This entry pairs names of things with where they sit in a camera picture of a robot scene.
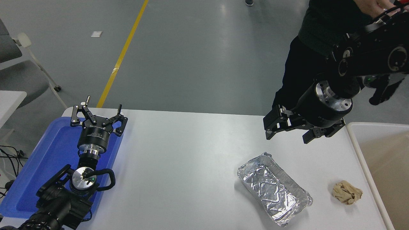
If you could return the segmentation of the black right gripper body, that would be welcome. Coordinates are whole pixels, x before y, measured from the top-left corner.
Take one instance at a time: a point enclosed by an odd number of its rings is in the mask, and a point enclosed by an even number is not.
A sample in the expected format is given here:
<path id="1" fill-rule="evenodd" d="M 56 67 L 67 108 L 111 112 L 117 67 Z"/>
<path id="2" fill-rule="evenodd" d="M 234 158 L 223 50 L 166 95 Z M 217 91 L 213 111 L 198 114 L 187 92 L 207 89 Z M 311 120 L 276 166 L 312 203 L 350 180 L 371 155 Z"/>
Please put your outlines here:
<path id="1" fill-rule="evenodd" d="M 344 125 L 349 99 L 336 95 L 329 83 L 316 82 L 301 96 L 292 112 L 289 117 L 292 128 L 336 130 Z"/>

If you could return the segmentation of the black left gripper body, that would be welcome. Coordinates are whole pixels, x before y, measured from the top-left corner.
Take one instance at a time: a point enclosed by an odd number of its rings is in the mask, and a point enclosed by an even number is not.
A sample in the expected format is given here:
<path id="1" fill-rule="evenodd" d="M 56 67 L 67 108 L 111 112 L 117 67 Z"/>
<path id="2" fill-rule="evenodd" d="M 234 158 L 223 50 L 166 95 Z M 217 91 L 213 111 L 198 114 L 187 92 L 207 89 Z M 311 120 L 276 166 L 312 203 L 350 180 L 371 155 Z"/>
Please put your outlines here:
<path id="1" fill-rule="evenodd" d="M 113 132 L 113 126 L 109 124 L 103 127 L 102 123 L 92 124 L 91 121 L 85 120 L 82 124 L 82 131 L 78 141 L 78 149 L 85 150 L 91 145 L 96 146 L 97 150 L 107 150 L 109 138 Z"/>

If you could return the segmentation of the person's hand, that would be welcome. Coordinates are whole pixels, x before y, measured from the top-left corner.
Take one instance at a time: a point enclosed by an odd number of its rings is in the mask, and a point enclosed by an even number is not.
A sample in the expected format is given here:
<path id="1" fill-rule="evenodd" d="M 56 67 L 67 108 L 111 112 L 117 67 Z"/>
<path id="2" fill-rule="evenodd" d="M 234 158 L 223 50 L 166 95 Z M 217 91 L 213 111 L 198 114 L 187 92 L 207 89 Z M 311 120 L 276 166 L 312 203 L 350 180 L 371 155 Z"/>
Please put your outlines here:
<path id="1" fill-rule="evenodd" d="M 385 9 L 388 10 L 395 6 L 390 0 L 354 0 L 353 2 L 362 13 L 372 18 L 383 13 Z"/>

